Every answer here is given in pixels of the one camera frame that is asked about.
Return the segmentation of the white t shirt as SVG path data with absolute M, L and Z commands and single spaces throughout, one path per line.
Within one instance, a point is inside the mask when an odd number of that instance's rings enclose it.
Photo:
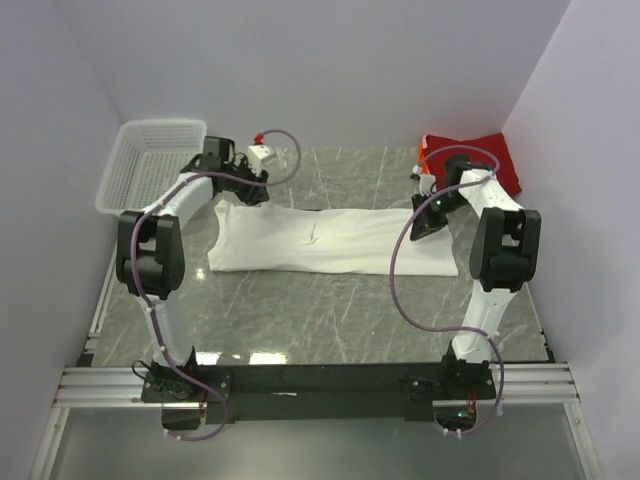
M 273 202 L 215 207 L 213 272 L 287 271 L 386 275 L 410 209 L 299 210 Z

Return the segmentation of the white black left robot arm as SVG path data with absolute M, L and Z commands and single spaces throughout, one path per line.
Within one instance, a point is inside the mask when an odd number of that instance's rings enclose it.
M 240 153 L 233 140 L 207 136 L 202 151 L 180 169 L 166 193 L 142 210 L 125 210 L 119 216 L 117 280 L 136 297 L 153 341 L 147 391 L 186 402 L 200 390 L 195 348 L 176 293 L 186 272 L 182 228 L 223 192 L 235 194 L 247 206 L 267 201 L 265 164 L 276 157 L 262 133 Z

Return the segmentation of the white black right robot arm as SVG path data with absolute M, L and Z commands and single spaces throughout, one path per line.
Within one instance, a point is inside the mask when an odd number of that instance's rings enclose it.
M 471 298 L 436 381 L 444 395 L 460 399 L 491 382 L 489 363 L 497 356 L 491 342 L 507 307 L 536 271 L 541 214 L 519 205 L 487 166 L 464 154 L 445 161 L 443 193 L 416 194 L 412 205 L 412 242 L 444 230 L 448 215 L 464 205 L 479 220 L 469 255 Z

